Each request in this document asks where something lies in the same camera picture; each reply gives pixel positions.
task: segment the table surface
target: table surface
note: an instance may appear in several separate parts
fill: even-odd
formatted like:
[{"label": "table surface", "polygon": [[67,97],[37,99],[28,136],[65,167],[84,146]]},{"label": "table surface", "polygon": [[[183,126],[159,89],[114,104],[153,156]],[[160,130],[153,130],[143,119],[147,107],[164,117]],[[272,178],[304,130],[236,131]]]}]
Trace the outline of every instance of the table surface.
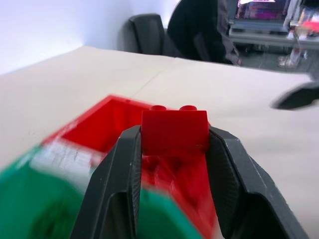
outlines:
[{"label": "table surface", "polygon": [[271,103],[308,75],[82,47],[0,77],[0,168],[109,94],[195,105],[241,139],[311,238],[319,235],[319,108]]},{"label": "table surface", "polygon": [[[233,32],[232,30],[229,31],[229,36],[232,41],[236,43],[298,47],[298,42],[294,38],[289,38],[287,36],[252,32]],[[300,39],[299,45],[304,49],[319,50],[319,37]]]}]

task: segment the computer screen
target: computer screen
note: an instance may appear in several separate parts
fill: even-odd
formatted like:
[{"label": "computer screen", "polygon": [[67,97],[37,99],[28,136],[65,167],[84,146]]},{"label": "computer screen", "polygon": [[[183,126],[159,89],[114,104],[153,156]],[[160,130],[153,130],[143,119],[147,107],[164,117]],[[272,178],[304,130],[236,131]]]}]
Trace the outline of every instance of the computer screen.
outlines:
[{"label": "computer screen", "polygon": [[284,21],[289,4],[290,0],[238,0],[235,19]]}]

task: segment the white wall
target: white wall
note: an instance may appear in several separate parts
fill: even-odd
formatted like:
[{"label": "white wall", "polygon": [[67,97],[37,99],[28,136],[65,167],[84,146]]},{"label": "white wall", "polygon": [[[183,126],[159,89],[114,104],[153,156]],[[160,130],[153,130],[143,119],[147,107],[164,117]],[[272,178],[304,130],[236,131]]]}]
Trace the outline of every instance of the white wall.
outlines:
[{"label": "white wall", "polygon": [[1,0],[0,75],[82,45],[125,48],[123,26],[156,12],[168,23],[177,0]]}]

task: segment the chair backrest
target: chair backrest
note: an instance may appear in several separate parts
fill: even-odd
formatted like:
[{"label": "chair backrest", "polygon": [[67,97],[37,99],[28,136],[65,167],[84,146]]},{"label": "chair backrest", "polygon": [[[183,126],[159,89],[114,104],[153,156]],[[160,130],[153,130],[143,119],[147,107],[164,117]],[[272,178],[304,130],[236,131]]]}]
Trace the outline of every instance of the chair backrest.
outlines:
[{"label": "chair backrest", "polygon": [[133,24],[139,52],[147,55],[162,55],[164,27],[158,14],[141,14],[129,19]]}]

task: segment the lego stud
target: lego stud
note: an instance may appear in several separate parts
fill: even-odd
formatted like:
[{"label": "lego stud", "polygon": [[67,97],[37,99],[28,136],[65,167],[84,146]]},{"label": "lego stud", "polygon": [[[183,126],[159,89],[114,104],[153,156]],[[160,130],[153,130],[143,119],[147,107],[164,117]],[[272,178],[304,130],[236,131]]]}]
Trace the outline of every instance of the lego stud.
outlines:
[{"label": "lego stud", "polygon": [[166,111],[166,107],[165,106],[152,106],[150,108],[150,111]]},{"label": "lego stud", "polygon": [[196,111],[197,108],[195,106],[183,106],[179,110],[180,111]]}]

